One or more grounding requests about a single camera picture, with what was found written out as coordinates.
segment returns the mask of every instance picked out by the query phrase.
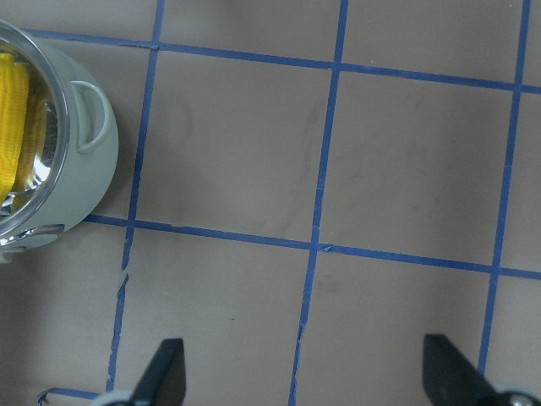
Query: yellow object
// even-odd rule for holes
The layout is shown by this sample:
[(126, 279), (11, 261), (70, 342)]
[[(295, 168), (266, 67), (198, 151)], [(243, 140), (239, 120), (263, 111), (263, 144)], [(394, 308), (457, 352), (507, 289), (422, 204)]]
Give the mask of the yellow object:
[(41, 156), (45, 145), (46, 119), (46, 106), (42, 97), (30, 95), (26, 107), (25, 133), (14, 183), (15, 191), (22, 191), (31, 186), (29, 179), (34, 178), (34, 160)]
[(12, 190), (17, 176), (25, 131), (29, 76), (26, 67), (0, 54), (0, 201)]

